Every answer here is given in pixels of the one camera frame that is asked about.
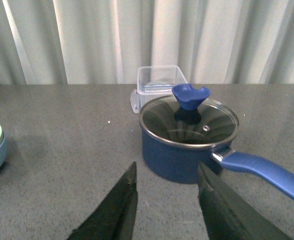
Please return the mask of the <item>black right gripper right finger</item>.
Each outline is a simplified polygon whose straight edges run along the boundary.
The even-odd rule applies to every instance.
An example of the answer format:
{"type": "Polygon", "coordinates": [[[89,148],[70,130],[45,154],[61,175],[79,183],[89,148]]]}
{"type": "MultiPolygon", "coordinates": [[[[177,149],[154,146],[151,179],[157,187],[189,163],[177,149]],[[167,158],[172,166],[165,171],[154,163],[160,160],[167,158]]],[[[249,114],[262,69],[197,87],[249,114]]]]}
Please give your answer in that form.
{"type": "Polygon", "coordinates": [[[198,166],[199,204],[211,240],[290,240],[205,164],[198,166]]]}

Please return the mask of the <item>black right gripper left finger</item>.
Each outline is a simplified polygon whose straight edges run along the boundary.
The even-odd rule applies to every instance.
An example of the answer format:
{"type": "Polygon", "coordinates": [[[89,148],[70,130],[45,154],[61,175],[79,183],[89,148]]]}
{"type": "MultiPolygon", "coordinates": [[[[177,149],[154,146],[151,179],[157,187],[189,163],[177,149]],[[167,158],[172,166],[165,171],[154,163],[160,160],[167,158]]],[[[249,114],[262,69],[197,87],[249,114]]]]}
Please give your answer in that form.
{"type": "Polygon", "coordinates": [[[138,203],[137,166],[134,161],[96,210],[69,240],[131,240],[138,203]]]}

